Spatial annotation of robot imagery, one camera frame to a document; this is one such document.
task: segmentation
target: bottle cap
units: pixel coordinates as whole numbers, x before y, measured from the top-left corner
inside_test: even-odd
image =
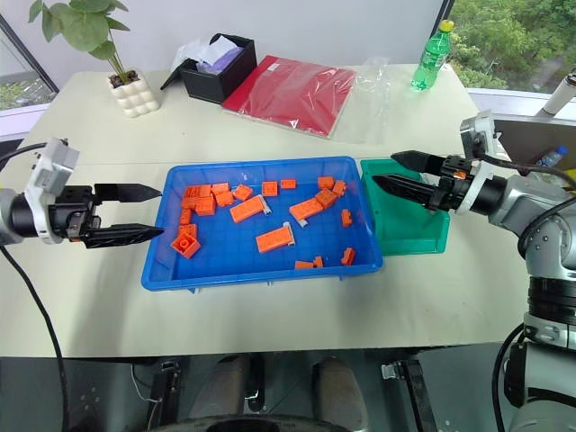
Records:
[[[438,28],[442,32],[451,32],[454,29],[454,21],[442,20]]]

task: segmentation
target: potted plant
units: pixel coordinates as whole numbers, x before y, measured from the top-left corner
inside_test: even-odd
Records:
[[[124,69],[120,61],[112,30],[130,29],[110,16],[115,9],[128,12],[119,0],[70,0],[69,4],[56,3],[51,7],[35,0],[30,6],[29,23],[42,14],[46,41],[62,34],[73,48],[110,63],[115,74],[108,77],[108,86],[126,115],[137,117],[157,110],[160,105],[144,76],[136,70]]]

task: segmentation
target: orange building block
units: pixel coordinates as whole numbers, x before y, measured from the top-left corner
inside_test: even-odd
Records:
[[[188,186],[184,191],[184,198],[193,198],[200,196],[200,186]]]
[[[314,263],[309,263],[308,261],[296,261],[294,263],[294,270],[303,270],[306,268],[314,268]]]
[[[262,200],[260,200],[260,195],[257,195],[232,207],[230,214],[232,215],[232,219],[238,223],[263,211],[264,205],[262,204]]]
[[[198,196],[200,196],[201,198],[205,198],[207,196],[210,196],[211,193],[212,193],[212,186],[210,184],[200,185],[200,194]]]
[[[348,228],[350,225],[352,225],[352,214],[349,209],[344,209],[342,211],[342,226]]]
[[[194,210],[196,208],[197,196],[186,196],[182,199],[182,208]]]
[[[239,184],[238,187],[234,190],[234,192],[232,194],[234,195],[235,198],[237,198],[241,201],[245,201],[250,197],[250,195],[253,192],[254,191],[252,190],[251,187],[245,186],[243,184]]]
[[[198,216],[213,216],[216,214],[216,202],[214,201],[214,197],[210,195],[198,198],[195,210]]]
[[[327,209],[330,205],[335,203],[337,199],[338,195],[329,189],[322,189],[320,192],[316,193],[316,200],[318,200],[324,209]]]
[[[216,203],[220,207],[234,203],[234,195],[232,195],[231,191],[218,193],[217,195],[214,195],[214,198],[216,198]]]
[[[198,252],[201,245],[196,238],[183,232],[172,242],[171,246],[183,257],[190,258]]]
[[[344,256],[342,256],[342,259],[340,260],[342,266],[351,266],[355,256],[356,252],[351,247],[347,247],[344,251]]]
[[[190,218],[192,217],[192,210],[182,209],[180,213],[180,225],[188,225],[190,223]]]
[[[180,225],[180,227],[178,228],[178,235],[182,234],[183,232],[188,234],[190,237],[198,239],[198,225],[196,225],[195,223],[189,223],[188,225]]]
[[[280,187],[282,189],[296,189],[296,180],[281,180]]]
[[[293,205],[288,210],[298,223],[300,223],[300,221],[306,221],[310,216],[322,212],[324,207],[322,207],[322,204],[320,204],[316,198],[311,198],[307,201]]]
[[[262,182],[262,196],[277,196],[278,182]]]
[[[230,191],[230,186],[228,185],[228,183],[217,183],[217,184],[212,185],[211,190],[212,190],[212,193],[215,195],[223,194],[224,192]]]
[[[334,187],[332,188],[332,192],[338,196],[344,196],[344,192],[346,191],[346,183],[342,180],[337,180],[334,183]]]
[[[320,189],[332,189],[334,185],[334,178],[330,176],[318,177],[318,187]]]
[[[282,246],[295,245],[296,241],[294,240],[290,222],[285,222],[281,228],[256,237],[256,244],[258,252],[261,254]]]

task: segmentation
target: white table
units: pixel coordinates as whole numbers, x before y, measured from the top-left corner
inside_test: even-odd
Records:
[[[69,138],[81,151],[70,184],[143,183],[161,189],[174,164],[350,155],[401,149],[461,152],[460,121],[473,102],[451,69],[422,94],[413,66],[391,66],[387,139],[335,143],[223,113],[167,89],[158,112],[126,119],[106,93],[105,75],[83,73],[64,87],[24,144]],[[158,87],[166,74],[148,74]],[[22,190],[32,155],[0,173]],[[103,225],[153,224],[159,200],[107,203]],[[527,274],[511,233],[470,214],[453,216],[442,255],[385,259],[376,274],[148,292],[140,285],[148,244],[85,250],[27,239],[9,250],[43,299],[65,356],[159,356],[245,351],[414,347],[502,340],[527,308]],[[23,282],[0,260],[0,356],[54,356]]]

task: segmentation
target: water bottle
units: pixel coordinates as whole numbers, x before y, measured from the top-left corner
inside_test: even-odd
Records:
[[[556,150],[549,151],[540,159],[538,159],[535,165],[539,165],[540,167],[554,167],[567,153],[568,149],[565,146],[560,146]],[[564,185],[563,180],[559,177],[556,177],[555,175],[547,173],[530,173],[529,175],[533,178],[537,178],[538,180],[550,183],[552,185]]]
[[[413,87],[425,90],[436,82],[438,71],[446,63],[452,49],[450,34],[453,29],[454,22],[443,20],[438,26],[438,31],[426,43],[420,64],[412,78]]]

